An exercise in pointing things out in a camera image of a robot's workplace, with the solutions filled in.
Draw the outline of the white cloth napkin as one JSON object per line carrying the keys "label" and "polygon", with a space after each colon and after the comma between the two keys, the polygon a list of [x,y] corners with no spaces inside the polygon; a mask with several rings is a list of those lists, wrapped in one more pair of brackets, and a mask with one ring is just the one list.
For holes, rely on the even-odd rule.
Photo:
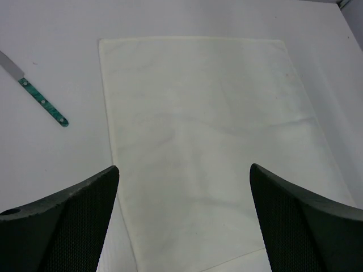
{"label": "white cloth napkin", "polygon": [[282,41],[102,39],[99,56],[138,271],[228,269],[263,249],[254,163],[354,205]]}

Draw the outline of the green handled knife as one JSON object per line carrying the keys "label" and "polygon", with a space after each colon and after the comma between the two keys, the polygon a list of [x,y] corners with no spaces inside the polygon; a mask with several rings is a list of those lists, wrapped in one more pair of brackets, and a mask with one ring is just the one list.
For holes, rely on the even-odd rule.
{"label": "green handled knife", "polygon": [[25,73],[7,55],[1,52],[1,66],[17,81],[62,127],[68,120],[26,78]]}

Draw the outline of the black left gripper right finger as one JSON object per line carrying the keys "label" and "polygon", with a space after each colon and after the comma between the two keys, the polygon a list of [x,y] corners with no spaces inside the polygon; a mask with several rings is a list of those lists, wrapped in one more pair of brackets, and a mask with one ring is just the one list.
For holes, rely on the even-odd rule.
{"label": "black left gripper right finger", "polygon": [[362,271],[362,210],[258,164],[250,187],[272,271]]}

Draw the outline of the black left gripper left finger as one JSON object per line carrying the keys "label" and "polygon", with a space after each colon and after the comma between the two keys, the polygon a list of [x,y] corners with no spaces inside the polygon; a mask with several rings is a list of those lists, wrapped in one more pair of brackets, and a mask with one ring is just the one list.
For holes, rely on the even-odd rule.
{"label": "black left gripper left finger", "polygon": [[119,169],[1,213],[1,271],[96,271]]}

